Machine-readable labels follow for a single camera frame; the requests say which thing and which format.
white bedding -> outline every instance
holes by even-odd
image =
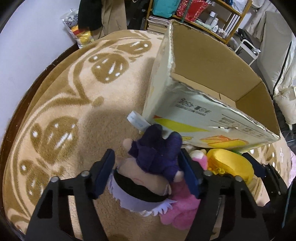
[[[283,74],[277,83],[291,42]],[[271,93],[276,85],[274,99],[285,116],[286,122],[290,125],[295,124],[296,38],[281,14],[266,12],[261,51],[257,59],[258,68]]]

doll face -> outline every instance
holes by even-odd
[[[171,194],[169,182],[160,175],[144,172],[135,158],[116,158],[117,170],[121,175],[130,178],[135,184],[146,187],[151,192],[164,196]]]

beige coat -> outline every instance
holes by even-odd
[[[92,31],[94,40],[118,30],[127,29],[124,0],[102,0],[103,26]]]

yellow plush toy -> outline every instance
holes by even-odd
[[[243,156],[224,149],[211,149],[207,153],[208,170],[214,174],[229,173],[241,176],[248,184],[254,177],[252,164]]]

red bag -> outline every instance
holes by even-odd
[[[188,0],[182,0],[177,9],[177,15],[183,17],[186,10]],[[194,22],[199,15],[208,7],[209,5],[204,0],[192,0],[185,19],[190,22]]]

